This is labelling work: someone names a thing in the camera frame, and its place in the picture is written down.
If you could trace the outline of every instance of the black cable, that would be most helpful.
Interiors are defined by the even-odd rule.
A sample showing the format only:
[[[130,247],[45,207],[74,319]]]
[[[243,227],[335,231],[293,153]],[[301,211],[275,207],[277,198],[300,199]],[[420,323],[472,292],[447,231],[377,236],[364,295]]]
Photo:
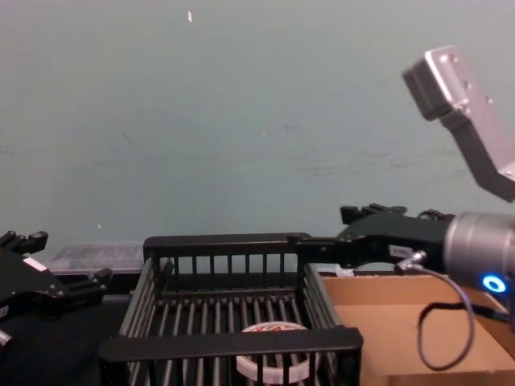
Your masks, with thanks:
[[[462,306],[467,311],[468,316],[468,339],[467,343],[465,344],[465,347],[463,350],[459,353],[459,355],[454,358],[451,362],[443,364],[443,365],[435,365],[432,364],[424,354],[424,350],[422,347],[422,321],[424,318],[436,307],[431,308],[431,305],[426,307],[420,314],[420,318],[418,319],[418,334],[417,334],[417,348],[418,348],[418,354],[420,355],[420,360],[430,369],[434,372],[443,372],[445,370],[448,370],[450,368],[453,368],[456,364],[460,363],[462,360],[465,359],[465,357],[468,355],[468,352],[472,348],[472,344],[474,343],[474,338],[476,335],[476,316],[474,314],[474,310],[472,307],[472,304],[470,302],[470,299],[465,294],[465,292],[456,284],[454,283],[449,277],[442,275],[441,273],[437,273],[435,271],[431,271],[429,269],[425,269],[422,267],[416,268],[419,272],[426,273],[428,275],[431,275],[433,277],[436,277],[442,281],[445,281],[450,287],[456,291],[456,293],[459,295],[459,298],[461,299],[461,303],[459,303],[459,306]],[[436,303],[442,305],[442,307],[448,307],[446,309],[454,310],[454,307],[457,307],[456,305],[452,304],[446,304],[446,303]]]
[[[426,308],[422,310],[420,313],[420,317],[418,318],[418,325],[420,326],[426,316],[432,310],[464,310],[465,305],[463,303],[441,303],[434,302],[428,305]],[[505,312],[496,310],[495,308],[490,308],[486,306],[478,306],[477,304],[472,304],[472,309],[474,313],[479,316],[483,316],[488,319],[497,320],[503,323],[509,323],[509,315]]]

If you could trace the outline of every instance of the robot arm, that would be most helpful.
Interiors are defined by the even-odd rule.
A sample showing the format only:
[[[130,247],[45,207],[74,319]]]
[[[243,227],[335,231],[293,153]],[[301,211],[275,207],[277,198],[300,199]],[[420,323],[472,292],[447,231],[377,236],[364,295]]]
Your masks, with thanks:
[[[420,113],[449,129],[478,185],[513,202],[515,147],[464,56],[453,46],[428,51],[403,77]]]

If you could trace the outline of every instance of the cardboard box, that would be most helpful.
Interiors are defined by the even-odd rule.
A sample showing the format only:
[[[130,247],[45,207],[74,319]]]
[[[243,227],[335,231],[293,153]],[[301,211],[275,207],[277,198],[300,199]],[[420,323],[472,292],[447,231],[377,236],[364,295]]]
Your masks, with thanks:
[[[431,302],[458,302],[451,287],[433,277],[325,278],[336,313],[365,339],[361,386],[515,385],[515,335],[509,325],[476,318],[476,338],[468,357],[446,372],[433,372],[420,360],[417,323]],[[468,290],[475,304],[502,309],[487,294]],[[462,310],[434,310],[423,323],[426,357],[434,364],[463,349],[468,321]]]

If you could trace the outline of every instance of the white label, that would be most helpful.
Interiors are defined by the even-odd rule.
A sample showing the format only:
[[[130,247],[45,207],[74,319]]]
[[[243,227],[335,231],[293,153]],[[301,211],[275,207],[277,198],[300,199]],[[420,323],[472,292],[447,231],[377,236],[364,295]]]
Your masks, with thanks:
[[[26,264],[29,264],[32,268],[36,268],[40,272],[47,270],[47,267],[45,267],[43,264],[39,263],[38,261],[34,260],[32,257],[23,259],[23,261],[25,261]]]
[[[400,257],[401,259],[407,259],[413,254],[413,249],[409,247],[400,247],[398,245],[389,246],[389,255],[393,257]]]
[[[0,308],[0,318],[5,318],[9,313],[9,306],[4,306]]]

